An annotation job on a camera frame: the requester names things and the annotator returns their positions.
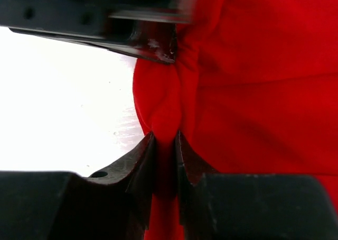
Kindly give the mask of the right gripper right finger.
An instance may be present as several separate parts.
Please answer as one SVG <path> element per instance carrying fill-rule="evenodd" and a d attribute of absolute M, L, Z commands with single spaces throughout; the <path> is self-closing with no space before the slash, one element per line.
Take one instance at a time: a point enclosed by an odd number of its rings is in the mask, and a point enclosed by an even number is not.
<path fill-rule="evenodd" d="M 175 157 L 179 222 L 183 226 L 184 239 L 212 239 L 208 214 L 198 195 L 197 185 L 205 173 L 214 174 L 218 170 L 192 149 L 180 131 L 175 137 Z"/>

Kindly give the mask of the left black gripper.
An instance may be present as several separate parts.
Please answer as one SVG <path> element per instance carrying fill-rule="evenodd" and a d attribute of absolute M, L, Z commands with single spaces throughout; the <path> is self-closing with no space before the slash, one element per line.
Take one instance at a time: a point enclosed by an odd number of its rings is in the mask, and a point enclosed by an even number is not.
<path fill-rule="evenodd" d="M 195 0 L 1 0 L 1 26 L 88 44 L 122 41 L 137 21 L 188 23 Z"/>

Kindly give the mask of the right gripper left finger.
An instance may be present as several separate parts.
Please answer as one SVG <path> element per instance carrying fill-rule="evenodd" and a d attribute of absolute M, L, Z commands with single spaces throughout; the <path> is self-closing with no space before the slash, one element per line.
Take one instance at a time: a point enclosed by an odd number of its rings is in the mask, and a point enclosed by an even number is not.
<path fill-rule="evenodd" d="M 155 137 L 149 133 L 91 176 L 69 173 L 52 238 L 143 239 L 149 228 L 155 148 Z"/>

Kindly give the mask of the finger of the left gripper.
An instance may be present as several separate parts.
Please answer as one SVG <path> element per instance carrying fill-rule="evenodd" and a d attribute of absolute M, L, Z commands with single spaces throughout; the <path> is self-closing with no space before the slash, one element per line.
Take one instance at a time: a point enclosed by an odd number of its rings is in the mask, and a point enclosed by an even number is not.
<path fill-rule="evenodd" d="M 94 40 L 88 44 L 130 57 L 173 64 L 177 53 L 176 25 L 137 21 L 132 33 L 125 40 Z"/>

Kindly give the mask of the bright red t-shirt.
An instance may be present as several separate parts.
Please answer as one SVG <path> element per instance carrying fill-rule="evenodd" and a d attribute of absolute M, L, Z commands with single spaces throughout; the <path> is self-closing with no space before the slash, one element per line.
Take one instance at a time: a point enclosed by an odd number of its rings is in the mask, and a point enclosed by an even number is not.
<path fill-rule="evenodd" d="M 337 204 L 337 0 L 197 0 L 170 66 L 139 59 L 133 94 L 157 138 L 146 239 L 182 239 L 176 133 L 222 173 L 305 173 Z"/>

